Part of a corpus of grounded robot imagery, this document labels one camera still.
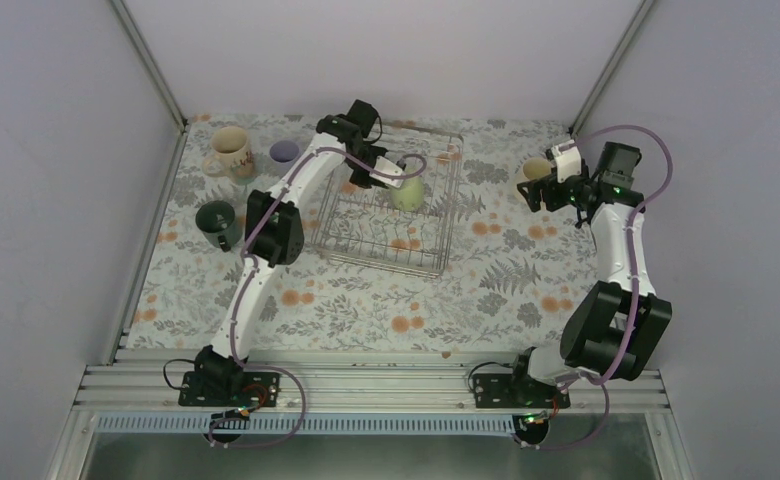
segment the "table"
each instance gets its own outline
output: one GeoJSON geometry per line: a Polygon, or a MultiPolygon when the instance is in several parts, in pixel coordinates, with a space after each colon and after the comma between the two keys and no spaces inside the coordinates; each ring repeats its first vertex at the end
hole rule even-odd
{"type": "MultiPolygon", "coordinates": [[[[226,200],[245,221],[245,201],[278,177],[269,147],[291,139],[304,148],[319,118],[302,115],[201,115],[190,126],[126,348],[201,348],[227,315],[242,263],[215,249],[195,227],[196,210],[226,200]],[[213,132],[249,131],[257,167],[248,185],[206,177],[213,132]]],[[[419,126],[460,132],[465,140],[450,262],[435,280],[331,262],[310,248],[287,268],[254,325],[265,350],[518,351],[560,339],[564,323],[595,283],[589,227],[575,212],[532,213],[513,195],[529,157],[567,134],[556,122],[431,119],[419,126]]],[[[302,212],[318,228],[317,208],[302,212]]]]}

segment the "purple cup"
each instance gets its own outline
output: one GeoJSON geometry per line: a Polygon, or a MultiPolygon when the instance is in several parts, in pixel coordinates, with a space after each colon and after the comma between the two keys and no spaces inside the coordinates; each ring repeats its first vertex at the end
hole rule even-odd
{"type": "Polygon", "coordinates": [[[299,158],[299,146],[291,140],[281,140],[269,149],[269,158],[275,165],[278,176],[283,177],[299,158]]]}

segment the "wire rack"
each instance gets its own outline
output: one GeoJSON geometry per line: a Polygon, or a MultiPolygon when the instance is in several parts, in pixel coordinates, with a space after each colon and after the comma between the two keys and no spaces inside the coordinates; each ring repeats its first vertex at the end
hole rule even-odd
{"type": "MultiPolygon", "coordinates": [[[[407,153],[426,158],[422,206],[412,212],[398,210],[388,189],[358,188],[348,181],[351,171],[339,168],[328,181],[318,214],[320,225],[311,242],[327,258],[439,277],[448,263],[452,243],[463,137],[393,123],[384,126],[376,145],[386,148],[386,157],[393,162],[407,153]]],[[[416,159],[409,160],[407,171],[415,170],[416,163],[416,159]]]]}

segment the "beige mug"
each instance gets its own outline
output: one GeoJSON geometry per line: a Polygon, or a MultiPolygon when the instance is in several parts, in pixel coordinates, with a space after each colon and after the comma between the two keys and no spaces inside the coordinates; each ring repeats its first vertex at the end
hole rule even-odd
{"type": "MultiPolygon", "coordinates": [[[[549,160],[546,160],[543,157],[529,158],[528,161],[523,163],[522,167],[520,167],[520,170],[517,172],[516,177],[514,177],[514,196],[517,197],[517,200],[520,202],[526,203],[525,198],[523,198],[520,191],[517,190],[517,185],[528,182],[529,180],[543,178],[550,173],[552,173],[552,164],[549,163],[549,160]]],[[[540,205],[541,208],[546,208],[545,203],[540,202],[540,205]]]]}
{"type": "Polygon", "coordinates": [[[202,172],[213,178],[228,177],[237,185],[246,183],[254,173],[249,133],[240,127],[217,130],[210,138],[213,155],[202,162],[202,172]]]}

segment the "white wall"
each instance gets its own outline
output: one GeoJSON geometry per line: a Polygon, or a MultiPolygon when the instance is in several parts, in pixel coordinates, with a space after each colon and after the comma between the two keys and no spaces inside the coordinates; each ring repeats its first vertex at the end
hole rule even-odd
{"type": "Polygon", "coordinates": [[[126,0],[185,114],[572,122],[639,0],[126,0]]]}
{"type": "MultiPolygon", "coordinates": [[[[647,263],[673,321],[657,354],[699,478],[780,478],[780,2],[661,1],[587,133],[669,142],[647,263]]],[[[638,187],[660,184],[645,147],[638,187]]]]}
{"type": "Polygon", "coordinates": [[[106,1],[0,1],[0,478],[42,478],[176,140],[106,1]]]}

